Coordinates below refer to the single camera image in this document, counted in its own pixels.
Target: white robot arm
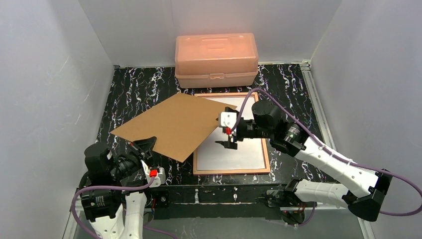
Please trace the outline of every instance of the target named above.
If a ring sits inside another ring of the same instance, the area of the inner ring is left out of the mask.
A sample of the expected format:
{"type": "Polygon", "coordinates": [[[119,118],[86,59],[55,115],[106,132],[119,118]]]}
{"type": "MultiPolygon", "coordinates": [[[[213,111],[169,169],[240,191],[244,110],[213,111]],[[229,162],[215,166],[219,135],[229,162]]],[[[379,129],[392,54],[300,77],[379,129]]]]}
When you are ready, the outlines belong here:
{"type": "MultiPolygon", "coordinates": [[[[343,163],[333,158],[299,125],[282,120],[280,108],[269,101],[254,103],[252,113],[254,119],[240,118],[237,127],[231,128],[239,112],[226,108],[225,112],[220,113],[218,123],[222,132],[228,135],[228,140],[216,143],[237,149],[237,142],[244,138],[268,138],[276,150],[312,164],[339,182],[317,183],[292,179],[283,189],[267,191],[266,195],[272,202],[290,205],[320,202],[348,208],[354,215],[367,221],[377,220],[391,176],[354,167],[352,160],[343,163]]],[[[333,149],[329,151],[341,156],[333,149]]]]}
{"type": "MultiPolygon", "coordinates": [[[[146,182],[150,188],[165,183],[164,168],[150,168],[144,160],[152,159],[151,149],[155,137],[129,142],[131,154],[120,155],[115,163],[110,150],[103,143],[95,143],[85,150],[90,186],[120,186],[120,180],[141,172],[140,185],[146,182]]],[[[84,212],[98,238],[141,239],[143,215],[147,198],[143,191],[92,190],[81,194],[84,212]],[[123,223],[123,203],[126,204],[123,223]]]]}

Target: white board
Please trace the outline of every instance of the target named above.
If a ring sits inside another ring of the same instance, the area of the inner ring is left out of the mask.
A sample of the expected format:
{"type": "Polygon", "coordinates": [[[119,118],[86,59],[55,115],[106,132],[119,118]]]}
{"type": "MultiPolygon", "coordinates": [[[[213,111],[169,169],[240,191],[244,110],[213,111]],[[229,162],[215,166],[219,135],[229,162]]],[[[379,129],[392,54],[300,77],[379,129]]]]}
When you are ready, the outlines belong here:
{"type": "MultiPolygon", "coordinates": [[[[223,102],[237,106],[240,110],[243,97],[227,98],[207,98],[209,100],[223,102]]],[[[246,102],[242,116],[246,120],[253,119],[251,107],[255,102],[253,96],[246,102]]],[[[215,143],[217,140],[227,141],[227,134],[222,133],[221,128],[217,128],[197,150],[197,171],[202,170],[248,170],[265,169],[265,156],[261,139],[244,139],[238,142],[237,150],[226,149],[221,144],[215,143]]]]}

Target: cardboard sheet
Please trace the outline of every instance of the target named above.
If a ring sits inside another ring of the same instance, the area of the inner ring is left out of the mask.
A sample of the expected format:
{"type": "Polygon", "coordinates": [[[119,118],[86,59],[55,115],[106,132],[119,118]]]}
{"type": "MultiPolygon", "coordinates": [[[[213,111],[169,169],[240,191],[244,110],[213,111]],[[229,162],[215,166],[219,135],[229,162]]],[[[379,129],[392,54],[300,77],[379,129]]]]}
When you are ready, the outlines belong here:
{"type": "Polygon", "coordinates": [[[153,150],[184,162],[218,127],[218,114],[235,106],[182,93],[166,99],[111,133],[129,141],[157,137],[153,150]]]}

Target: box handle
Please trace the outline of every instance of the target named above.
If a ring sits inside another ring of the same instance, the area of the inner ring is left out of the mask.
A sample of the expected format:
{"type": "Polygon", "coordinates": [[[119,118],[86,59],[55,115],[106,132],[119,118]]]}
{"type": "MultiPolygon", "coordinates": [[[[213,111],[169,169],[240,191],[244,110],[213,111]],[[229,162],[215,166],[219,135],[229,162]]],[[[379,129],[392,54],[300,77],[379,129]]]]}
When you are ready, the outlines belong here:
{"type": "Polygon", "coordinates": [[[224,79],[224,74],[223,73],[210,74],[210,79],[211,80],[224,79]]]}

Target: white wall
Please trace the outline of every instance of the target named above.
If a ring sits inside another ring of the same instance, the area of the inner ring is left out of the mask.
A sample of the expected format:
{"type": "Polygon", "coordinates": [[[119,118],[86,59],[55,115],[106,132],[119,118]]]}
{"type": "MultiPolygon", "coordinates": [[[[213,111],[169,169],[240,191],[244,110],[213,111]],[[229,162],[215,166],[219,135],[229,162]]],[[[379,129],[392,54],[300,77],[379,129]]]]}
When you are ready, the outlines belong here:
{"type": "MultiPolygon", "coordinates": [[[[422,2],[344,0],[312,59],[338,149],[422,186],[422,2]]],[[[408,212],[420,196],[394,179],[383,210],[408,212]]],[[[422,238],[422,214],[380,216],[376,238],[422,238]]]]}
{"type": "Polygon", "coordinates": [[[61,238],[113,65],[77,0],[3,0],[0,74],[1,238],[61,238]]]}
{"type": "Polygon", "coordinates": [[[341,0],[79,0],[111,62],[174,66],[176,37],[255,34],[260,62],[310,59],[341,0]]]}

